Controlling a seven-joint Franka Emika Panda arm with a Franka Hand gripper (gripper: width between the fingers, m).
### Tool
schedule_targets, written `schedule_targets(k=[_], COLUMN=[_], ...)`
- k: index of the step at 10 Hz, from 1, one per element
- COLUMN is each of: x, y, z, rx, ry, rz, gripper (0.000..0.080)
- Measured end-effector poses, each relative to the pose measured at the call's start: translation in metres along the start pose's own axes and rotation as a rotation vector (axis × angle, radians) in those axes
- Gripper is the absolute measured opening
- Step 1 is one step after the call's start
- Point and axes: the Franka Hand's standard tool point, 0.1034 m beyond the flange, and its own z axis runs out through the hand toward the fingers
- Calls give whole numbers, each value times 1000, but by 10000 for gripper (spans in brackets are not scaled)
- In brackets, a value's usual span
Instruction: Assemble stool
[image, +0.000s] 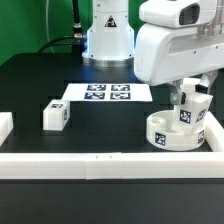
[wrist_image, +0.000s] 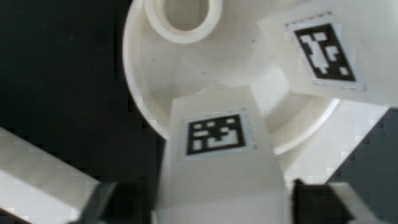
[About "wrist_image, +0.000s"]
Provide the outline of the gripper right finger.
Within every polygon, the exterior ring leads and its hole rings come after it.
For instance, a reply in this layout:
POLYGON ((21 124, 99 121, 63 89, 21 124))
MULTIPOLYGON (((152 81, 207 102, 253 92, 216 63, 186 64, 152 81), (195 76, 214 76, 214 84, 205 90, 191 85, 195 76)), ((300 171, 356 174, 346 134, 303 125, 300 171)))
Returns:
POLYGON ((292 181, 292 224, 381 224, 381 220, 344 182, 307 184, 292 181))

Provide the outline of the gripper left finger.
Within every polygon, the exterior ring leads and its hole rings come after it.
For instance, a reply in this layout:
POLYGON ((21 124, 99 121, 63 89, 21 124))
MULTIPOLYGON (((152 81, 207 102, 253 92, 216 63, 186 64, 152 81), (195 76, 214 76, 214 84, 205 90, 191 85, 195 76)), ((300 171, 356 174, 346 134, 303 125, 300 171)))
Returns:
POLYGON ((95 185, 79 217, 69 224, 150 224, 143 179, 95 185))

